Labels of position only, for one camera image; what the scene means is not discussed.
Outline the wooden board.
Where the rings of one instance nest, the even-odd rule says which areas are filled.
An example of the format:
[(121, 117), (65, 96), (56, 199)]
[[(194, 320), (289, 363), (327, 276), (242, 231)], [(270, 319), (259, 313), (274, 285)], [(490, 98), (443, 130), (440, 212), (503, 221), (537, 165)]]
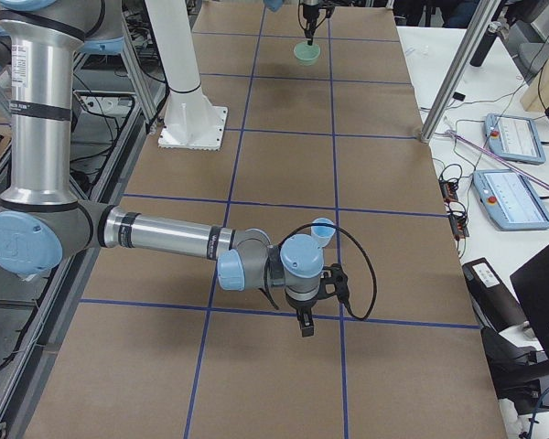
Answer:
[(549, 59), (521, 97), (521, 105), (526, 112), (545, 112), (549, 108)]

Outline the near grey teach pendant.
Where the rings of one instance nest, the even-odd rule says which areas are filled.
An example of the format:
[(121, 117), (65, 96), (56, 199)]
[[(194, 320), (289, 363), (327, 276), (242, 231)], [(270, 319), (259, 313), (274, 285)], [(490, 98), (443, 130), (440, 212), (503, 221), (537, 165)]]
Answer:
[(478, 170), (472, 184), (500, 230), (549, 230), (549, 212), (526, 177), (511, 170)]

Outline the black computer monitor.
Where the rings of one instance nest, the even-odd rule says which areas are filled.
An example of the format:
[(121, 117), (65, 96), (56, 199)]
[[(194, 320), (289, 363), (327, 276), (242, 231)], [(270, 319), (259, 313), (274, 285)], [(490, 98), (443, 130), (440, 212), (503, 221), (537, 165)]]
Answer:
[(511, 275), (511, 284), (549, 357), (549, 244)]

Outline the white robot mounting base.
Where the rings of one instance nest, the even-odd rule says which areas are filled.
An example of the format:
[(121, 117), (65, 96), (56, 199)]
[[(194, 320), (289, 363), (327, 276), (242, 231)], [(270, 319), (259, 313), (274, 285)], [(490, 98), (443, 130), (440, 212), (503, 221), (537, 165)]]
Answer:
[(212, 105), (203, 92), (186, 3), (150, 0), (145, 6), (169, 89), (158, 144), (163, 148), (220, 149), (228, 109)]

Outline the far grey teach pendant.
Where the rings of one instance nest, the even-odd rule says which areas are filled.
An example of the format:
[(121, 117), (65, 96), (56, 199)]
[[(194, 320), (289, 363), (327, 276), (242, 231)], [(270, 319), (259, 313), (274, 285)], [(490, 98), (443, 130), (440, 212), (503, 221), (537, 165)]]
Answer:
[(534, 119), (488, 113), (484, 120), (487, 146), (505, 160), (532, 165), (546, 161)]

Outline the black cylinder bottle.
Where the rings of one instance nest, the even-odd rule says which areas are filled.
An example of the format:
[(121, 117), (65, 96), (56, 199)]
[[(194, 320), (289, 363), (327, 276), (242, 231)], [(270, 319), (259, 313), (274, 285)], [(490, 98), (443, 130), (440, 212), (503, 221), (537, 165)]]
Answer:
[(478, 44), (478, 47), (472, 56), (469, 65), (472, 67), (481, 67), (485, 58), (490, 52), (493, 43), (502, 30), (503, 24), (500, 21), (489, 23), (486, 31)]

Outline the light green ceramic bowl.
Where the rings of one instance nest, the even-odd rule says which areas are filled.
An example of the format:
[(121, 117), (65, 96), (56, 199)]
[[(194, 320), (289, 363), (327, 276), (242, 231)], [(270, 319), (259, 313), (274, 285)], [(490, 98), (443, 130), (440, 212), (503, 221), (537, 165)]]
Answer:
[(302, 41), (294, 46), (293, 54), (300, 65), (312, 66), (317, 63), (321, 55), (321, 48), (315, 42), (309, 44)]

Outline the aluminium frame rail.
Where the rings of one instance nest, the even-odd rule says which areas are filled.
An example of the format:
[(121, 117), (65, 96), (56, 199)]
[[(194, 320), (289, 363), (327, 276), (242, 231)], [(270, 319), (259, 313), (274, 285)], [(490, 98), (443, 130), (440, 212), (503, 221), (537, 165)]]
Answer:
[[(72, 178), (72, 192), (117, 204), (151, 127), (133, 92), (78, 94), (71, 170), (86, 180)], [(81, 252), (27, 279), (0, 268), (0, 438), (22, 436), (54, 364), (48, 350), (62, 343), (97, 255)]]

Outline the light blue plastic cup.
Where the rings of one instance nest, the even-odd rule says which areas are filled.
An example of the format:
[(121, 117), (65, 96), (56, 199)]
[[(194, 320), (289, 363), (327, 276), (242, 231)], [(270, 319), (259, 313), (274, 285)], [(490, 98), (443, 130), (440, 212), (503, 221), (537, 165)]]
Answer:
[(310, 226), (310, 236), (322, 248), (329, 245), (335, 233), (335, 223), (331, 219), (317, 218)]

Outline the black box with label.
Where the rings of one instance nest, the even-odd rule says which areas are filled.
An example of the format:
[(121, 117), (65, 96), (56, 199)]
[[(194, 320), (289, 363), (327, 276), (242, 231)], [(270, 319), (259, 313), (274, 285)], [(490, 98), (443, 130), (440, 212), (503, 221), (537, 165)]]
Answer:
[(501, 332), (527, 321), (519, 302), (486, 258), (464, 263), (462, 272), (475, 308), (490, 327)]

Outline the grey teach pendant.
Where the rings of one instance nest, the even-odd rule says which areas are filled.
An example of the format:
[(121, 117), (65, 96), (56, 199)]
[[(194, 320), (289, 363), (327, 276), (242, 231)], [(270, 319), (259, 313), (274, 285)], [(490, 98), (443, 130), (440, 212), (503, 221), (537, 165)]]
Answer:
[(488, 113), (484, 120), (487, 146), (505, 160), (532, 165), (546, 161), (534, 119)]
[(526, 177), (511, 170), (478, 170), (472, 184), (500, 230), (549, 230), (549, 212)]

